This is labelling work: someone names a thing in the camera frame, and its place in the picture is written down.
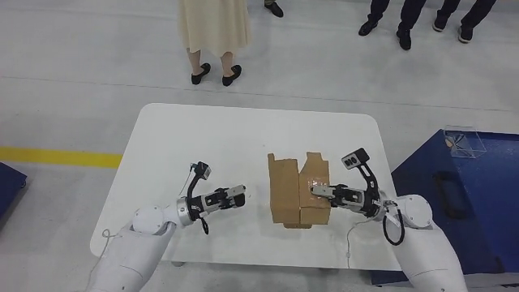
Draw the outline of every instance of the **gray floor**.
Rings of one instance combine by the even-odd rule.
[[[0,146],[122,153],[150,102],[369,114],[393,169],[445,125],[519,132],[517,2],[500,2],[462,45],[464,11],[438,34],[430,0],[406,53],[393,33],[402,0],[366,38],[356,32],[369,0],[280,0],[284,19],[248,1],[243,77],[223,88],[218,59],[204,56],[215,72],[195,88],[175,0],[0,0]],[[82,290],[114,170],[13,166],[32,182],[0,231],[2,291]],[[358,271],[162,264],[145,290],[402,290],[366,283]]]

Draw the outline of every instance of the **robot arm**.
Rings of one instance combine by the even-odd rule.
[[[460,261],[442,229],[432,220],[429,203],[420,195],[388,199],[379,191],[367,161],[369,156],[363,148],[342,158],[347,169],[360,170],[367,182],[365,191],[340,184],[315,186],[312,194],[327,198],[334,208],[347,208],[382,222],[384,237],[416,290],[467,292]]]
[[[155,272],[176,229],[201,220],[208,234],[204,218],[209,213],[245,204],[243,185],[192,197],[197,182],[211,173],[203,162],[192,168],[195,177],[187,196],[167,208],[151,206],[137,210],[133,220],[113,237],[92,272],[88,292],[139,292]]]

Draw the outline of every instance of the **woman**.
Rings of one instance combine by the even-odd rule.
[[[233,66],[233,60],[251,40],[246,0],[178,0],[178,27],[193,69],[193,84],[200,84],[211,70],[208,63],[200,65],[201,49],[221,57],[224,86],[241,75],[242,68]]]

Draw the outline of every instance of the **floor marking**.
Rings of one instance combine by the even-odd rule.
[[[77,165],[83,167],[119,167],[122,155],[87,151],[0,147],[0,161],[31,162],[52,165]]]

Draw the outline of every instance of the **blue base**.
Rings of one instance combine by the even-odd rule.
[[[479,135],[487,152],[476,159],[456,158],[438,131],[392,172],[395,189],[429,201],[465,275],[517,273],[519,135]],[[403,273],[371,272],[373,285],[399,281],[407,281]]]
[[[26,180],[24,174],[0,163],[0,217],[11,206]]]

